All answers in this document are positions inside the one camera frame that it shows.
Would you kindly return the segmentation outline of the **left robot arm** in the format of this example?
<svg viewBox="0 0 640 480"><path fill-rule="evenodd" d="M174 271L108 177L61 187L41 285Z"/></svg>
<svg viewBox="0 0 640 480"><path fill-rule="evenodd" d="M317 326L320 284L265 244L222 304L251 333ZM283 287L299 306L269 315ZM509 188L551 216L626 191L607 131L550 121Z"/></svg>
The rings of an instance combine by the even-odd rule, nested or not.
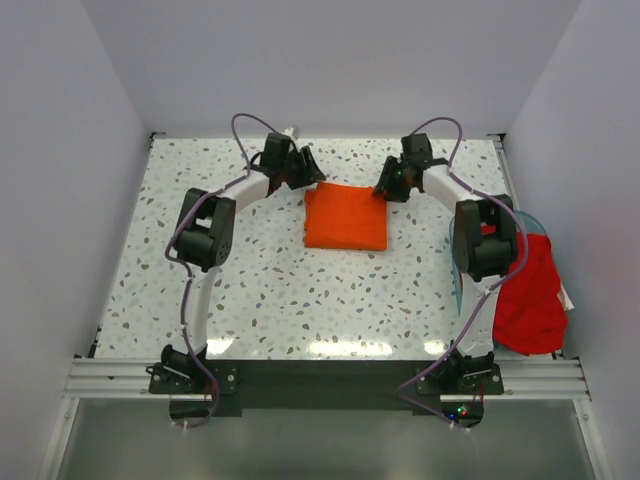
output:
<svg viewBox="0 0 640 480"><path fill-rule="evenodd" d="M310 148L298 145L298 137L295 127L269 133L239 178L213 192L192 188L184 197L165 257L187 272L179 307L186 358L175 364L171 375L185 392L200 390L207 380L204 359L211 292L231 254L236 214L283 186L296 190L326 179Z"/></svg>

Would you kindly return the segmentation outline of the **orange t shirt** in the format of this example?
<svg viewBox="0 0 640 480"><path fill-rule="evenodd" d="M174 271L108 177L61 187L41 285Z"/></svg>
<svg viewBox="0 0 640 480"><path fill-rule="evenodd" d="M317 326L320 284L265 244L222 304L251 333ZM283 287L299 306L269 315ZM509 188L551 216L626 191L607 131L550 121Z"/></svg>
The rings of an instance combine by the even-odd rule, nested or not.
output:
<svg viewBox="0 0 640 480"><path fill-rule="evenodd" d="M387 202L372 187L320 183L304 197L306 248L384 251Z"/></svg>

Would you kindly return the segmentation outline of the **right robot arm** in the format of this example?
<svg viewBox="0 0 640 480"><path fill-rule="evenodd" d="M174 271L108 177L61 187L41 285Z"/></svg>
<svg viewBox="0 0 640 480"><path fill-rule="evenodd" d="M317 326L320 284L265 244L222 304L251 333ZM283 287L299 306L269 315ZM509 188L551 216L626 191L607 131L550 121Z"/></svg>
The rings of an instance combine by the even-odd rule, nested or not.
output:
<svg viewBox="0 0 640 480"><path fill-rule="evenodd" d="M374 194L386 201L406 202L416 189L454 215L452 256L461 278L460 314L466 322L436 363L461 356L446 367L445 379L452 390L466 393L481 380L474 361L492 357L497 301L518 258L517 229L522 223L509 196L490 195L466 183L450 160L434 156L426 134L403 137L401 148L399 156L385 160Z"/></svg>

